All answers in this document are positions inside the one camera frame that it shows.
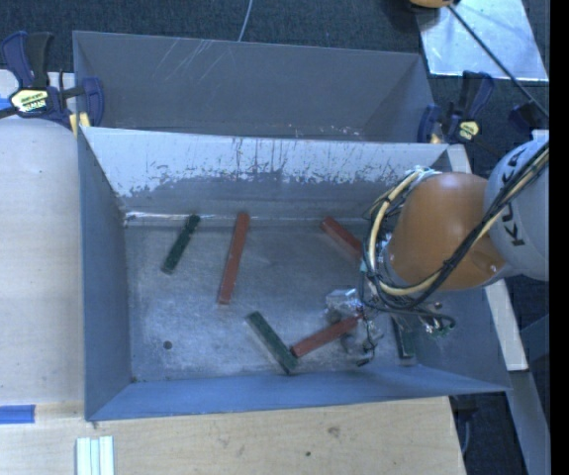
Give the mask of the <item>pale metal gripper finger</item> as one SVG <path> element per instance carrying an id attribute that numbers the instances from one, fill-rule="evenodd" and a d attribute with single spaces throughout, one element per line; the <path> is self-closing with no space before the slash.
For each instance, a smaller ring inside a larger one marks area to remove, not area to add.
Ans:
<path id="1" fill-rule="evenodd" d="M 340 345 L 349 359 L 373 359 L 383 331 L 372 321 L 359 321 L 357 326 L 343 334 Z"/>
<path id="2" fill-rule="evenodd" d="M 361 303 L 355 288 L 336 289 L 326 295 L 326 318 L 340 322 L 360 314 Z"/>

